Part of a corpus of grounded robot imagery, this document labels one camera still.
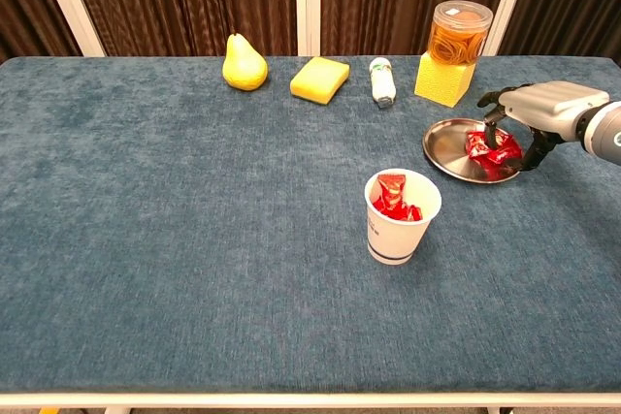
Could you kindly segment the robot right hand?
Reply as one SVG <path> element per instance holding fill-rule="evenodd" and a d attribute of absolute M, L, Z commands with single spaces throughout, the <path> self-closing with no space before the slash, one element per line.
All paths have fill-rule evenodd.
<path fill-rule="evenodd" d="M 495 108 L 483 119 L 485 141 L 495 148 L 497 123 L 510 117 L 529 127 L 533 141 L 520 161 L 519 172 L 535 169 L 561 143 L 582 148 L 615 165 L 620 163 L 620 103 L 605 91 L 554 80 L 505 87 L 484 94 L 477 105 Z"/>

